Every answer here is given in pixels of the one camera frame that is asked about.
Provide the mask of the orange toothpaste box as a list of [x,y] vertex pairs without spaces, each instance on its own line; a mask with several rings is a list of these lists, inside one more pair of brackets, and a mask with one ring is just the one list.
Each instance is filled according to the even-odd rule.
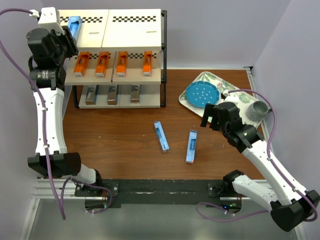
[[89,51],[80,52],[73,70],[75,77],[83,77],[85,75],[91,53]]
[[109,58],[110,58],[109,51],[101,51],[99,53],[96,68],[95,68],[95,77],[96,78],[100,79],[100,78],[106,77],[108,64],[109,64]]
[[120,51],[117,57],[116,64],[116,76],[118,78],[124,78],[127,72],[128,52]]
[[145,51],[143,57],[143,68],[142,73],[144,77],[152,76],[152,60],[153,60],[153,52]]

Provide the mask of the blue toothpaste box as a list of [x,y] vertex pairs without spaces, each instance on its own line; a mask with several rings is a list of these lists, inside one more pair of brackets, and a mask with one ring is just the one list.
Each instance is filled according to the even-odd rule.
[[195,130],[191,130],[189,132],[187,152],[186,152],[186,158],[185,158],[185,162],[187,164],[194,163],[195,155],[196,155],[197,135],[198,135],[198,132]]
[[155,121],[154,122],[154,127],[155,127],[155,132],[157,135],[157,138],[159,140],[161,149],[163,153],[167,153],[170,149],[167,138],[165,136],[164,129],[162,127],[162,124],[160,121]]
[[67,26],[72,37],[77,41],[82,27],[82,18],[80,16],[70,16]]

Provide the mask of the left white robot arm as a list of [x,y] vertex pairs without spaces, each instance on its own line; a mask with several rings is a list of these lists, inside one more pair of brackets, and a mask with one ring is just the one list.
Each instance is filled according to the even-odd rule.
[[28,166],[44,177],[73,178],[86,184],[84,190],[99,196],[103,180],[96,169],[81,163],[80,154],[68,152],[63,131],[63,101],[65,97],[67,58],[79,53],[76,39],[67,26],[63,33],[36,28],[26,35],[32,52],[28,60],[29,76],[39,92],[33,96],[37,107],[38,140],[35,155],[27,159]]

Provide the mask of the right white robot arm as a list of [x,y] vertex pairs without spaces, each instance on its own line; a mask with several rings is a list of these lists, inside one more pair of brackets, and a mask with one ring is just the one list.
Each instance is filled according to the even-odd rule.
[[249,197],[268,211],[285,232],[318,217],[318,192],[307,190],[284,168],[268,148],[263,135],[253,125],[243,123],[234,103],[207,103],[201,127],[207,125],[208,118],[212,118],[209,127],[221,132],[231,146],[249,159],[271,187],[263,187],[243,172],[234,170],[223,178],[222,189],[227,196],[238,193]]

